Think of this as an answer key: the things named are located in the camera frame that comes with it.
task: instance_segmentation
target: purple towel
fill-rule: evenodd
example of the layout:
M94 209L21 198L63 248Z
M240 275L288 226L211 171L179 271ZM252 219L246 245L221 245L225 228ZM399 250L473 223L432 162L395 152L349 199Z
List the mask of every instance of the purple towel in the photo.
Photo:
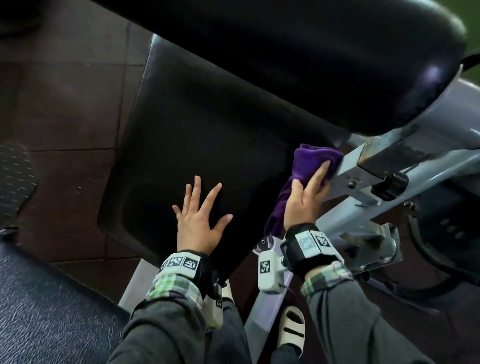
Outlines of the purple towel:
M270 234L273 236L279 236L282 233L283 215L285 214L285 206L290 197L292 181L294 179L300 180L305 188L310 178L312 178L322 163L329 160L330 166L325 175L325 178L329 180L333 177L338 166L342 162L342 159L343 154L336 149L300 144L300 148L295 149L295 152L293 153L292 175L283 186L276 199L275 209L265 225L264 236Z

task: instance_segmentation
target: gray pants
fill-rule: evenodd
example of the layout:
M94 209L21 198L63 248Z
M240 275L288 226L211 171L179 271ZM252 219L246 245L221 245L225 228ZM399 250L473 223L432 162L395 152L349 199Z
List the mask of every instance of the gray pants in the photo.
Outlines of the gray pants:
M208 364L251 364L247 336L233 302L223 301L223 326L212 334ZM293 346L282 345L272 354L272 364L299 364Z

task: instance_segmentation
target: shirt cuff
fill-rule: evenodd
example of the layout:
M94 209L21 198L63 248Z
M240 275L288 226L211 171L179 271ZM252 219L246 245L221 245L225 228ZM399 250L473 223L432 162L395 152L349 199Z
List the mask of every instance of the shirt cuff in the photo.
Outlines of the shirt cuff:
M333 287L346 280L353 280L352 273L342 262L336 260L307 279L301 288L301 294L305 298L310 298L315 292Z
M175 273L157 274L145 300L148 302L174 297L185 297L196 304L198 309L202 309L203 299L200 290L188 278Z

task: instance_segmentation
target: black seat cushion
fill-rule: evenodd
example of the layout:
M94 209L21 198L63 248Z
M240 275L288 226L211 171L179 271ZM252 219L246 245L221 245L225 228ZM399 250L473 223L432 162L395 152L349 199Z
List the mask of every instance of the black seat cushion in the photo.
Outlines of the black seat cushion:
M95 0L353 133L428 107L457 73L466 29L424 0Z
M211 227L233 214L212 259L227 278L262 238L300 143L338 145L349 134L155 37L99 212L100 227L160 265L176 251L185 184L202 198L223 189Z
M129 314L0 242L0 363L104 364Z

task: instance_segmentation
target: person's left hand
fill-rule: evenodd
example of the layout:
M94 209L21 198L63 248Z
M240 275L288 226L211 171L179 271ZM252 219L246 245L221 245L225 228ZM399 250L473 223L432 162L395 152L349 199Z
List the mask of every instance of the person's left hand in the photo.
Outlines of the person's left hand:
M218 245L223 230L232 220L233 215L225 215L210 230L208 216L222 184L219 183L210 191L199 209L201 183L200 177L195 176L193 192L192 185L187 184L182 211L177 205L172 206L178 221L177 251L188 249L210 255Z

